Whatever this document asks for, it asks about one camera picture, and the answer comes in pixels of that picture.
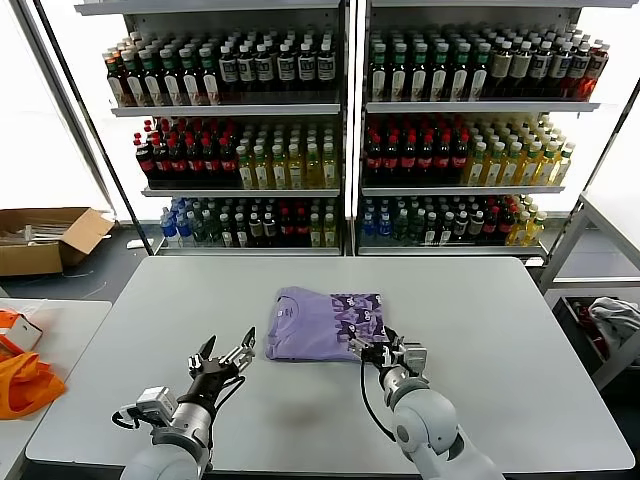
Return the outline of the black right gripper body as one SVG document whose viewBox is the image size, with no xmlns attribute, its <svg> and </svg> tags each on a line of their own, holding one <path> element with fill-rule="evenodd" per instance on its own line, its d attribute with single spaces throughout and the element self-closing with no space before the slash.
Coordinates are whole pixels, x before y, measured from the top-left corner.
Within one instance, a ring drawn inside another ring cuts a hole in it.
<svg viewBox="0 0 640 480">
<path fill-rule="evenodd" d="M 387 344 L 372 344 L 361 350 L 364 363 L 374 365 L 379 371 L 391 369 L 401 364 L 402 354 Z"/>
</svg>

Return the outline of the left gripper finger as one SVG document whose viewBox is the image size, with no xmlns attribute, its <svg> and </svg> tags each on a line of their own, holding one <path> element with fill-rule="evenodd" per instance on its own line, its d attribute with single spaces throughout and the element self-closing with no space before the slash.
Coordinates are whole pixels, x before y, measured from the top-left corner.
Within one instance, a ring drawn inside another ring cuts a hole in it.
<svg viewBox="0 0 640 480">
<path fill-rule="evenodd" d="M 237 371 L 244 371 L 255 357 L 256 328 L 251 327 L 239 346 L 234 347 L 229 353 L 219 360 L 221 367 L 234 367 Z"/>
<path fill-rule="evenodd" d="M 215 342 L 216 336 L 212 335 L 194 355 L 189 357 L 188 369 L 190 374 L 199 374 L 203 371 L 205 364 L 210 361 Z"/>
</svg>

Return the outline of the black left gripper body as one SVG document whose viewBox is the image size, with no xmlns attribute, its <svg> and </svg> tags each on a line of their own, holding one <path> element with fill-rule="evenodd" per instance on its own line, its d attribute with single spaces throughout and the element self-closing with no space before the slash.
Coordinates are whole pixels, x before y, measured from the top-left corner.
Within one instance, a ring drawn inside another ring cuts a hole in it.
<svg viewBox="0 0 640 480">
<path fill-rule="evenodd" d="M 191 368 L 189 374 L 193 380 L 189 394 L 205 400 L 217 400 L 224 389 L 241 385 L 245 380 L 235 364 L 220 365 L 217 361 L 201 363 Z"/>
</svg>

